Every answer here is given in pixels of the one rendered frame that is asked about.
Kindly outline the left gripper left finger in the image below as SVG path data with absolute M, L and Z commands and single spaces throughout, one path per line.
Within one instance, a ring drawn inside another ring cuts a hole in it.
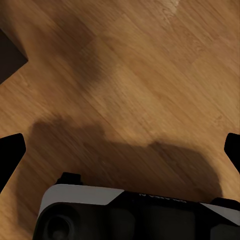
M 0 193 L 25 153 L 26 144 L 22 133 L 0 138 Z

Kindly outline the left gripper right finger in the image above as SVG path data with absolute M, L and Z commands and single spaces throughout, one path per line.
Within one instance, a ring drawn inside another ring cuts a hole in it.
M 240 173 L 240 135 L 239 134 L 229 133 L 227 135 L 225 145 L 224 145 L 224 151 Z

